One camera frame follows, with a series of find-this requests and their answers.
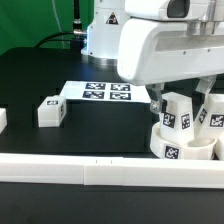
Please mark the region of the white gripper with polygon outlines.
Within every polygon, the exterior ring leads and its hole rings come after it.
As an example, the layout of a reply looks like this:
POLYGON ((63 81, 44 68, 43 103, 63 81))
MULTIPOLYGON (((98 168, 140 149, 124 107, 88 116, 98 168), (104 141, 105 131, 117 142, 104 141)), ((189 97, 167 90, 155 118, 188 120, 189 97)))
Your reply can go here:
POLYGON ((147 85, 155 114, 166 112, 162 82, 201 77, 192 102, 202 105, 216 82, 212 75, 224 73, 224 0, 126 0, 125 12, 119 76, 147 85))

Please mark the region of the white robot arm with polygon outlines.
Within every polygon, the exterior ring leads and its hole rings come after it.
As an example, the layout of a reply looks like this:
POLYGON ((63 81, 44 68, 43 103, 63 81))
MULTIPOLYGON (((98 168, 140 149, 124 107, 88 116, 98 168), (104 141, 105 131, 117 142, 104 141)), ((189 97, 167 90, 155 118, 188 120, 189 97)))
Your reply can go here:
POLYGON ((148 87, 154 113, 166 82, 197 78, 202 102, 224 73, 224 0, 94 0, 82 56, 148 87))

